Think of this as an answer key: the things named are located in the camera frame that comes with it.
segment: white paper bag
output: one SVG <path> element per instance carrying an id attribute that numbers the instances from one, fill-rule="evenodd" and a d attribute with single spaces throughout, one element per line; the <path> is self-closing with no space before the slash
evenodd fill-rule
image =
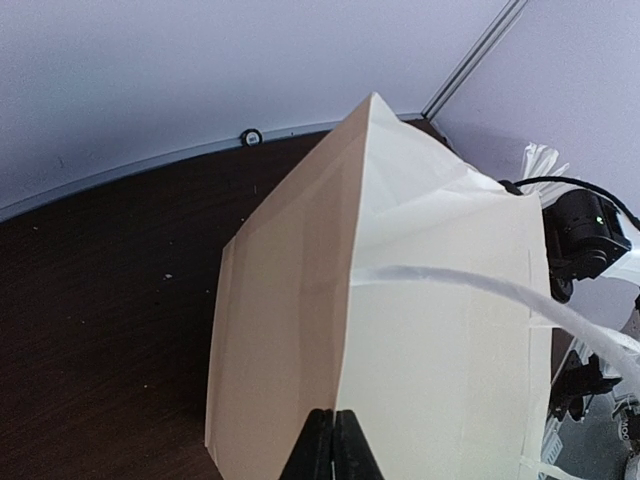
<path id="1" fill-rule="evenodd" d="M 470 288 L 349 284 L 394 264 L 548 294 L 538 198 L 374 94 L 225 248 L 205 441 L 226 480 L 278 478 L 313 408 L 354 410 L 388 479 L 537 478 L 521 457 L 540 458 L 549 324 Z"/>

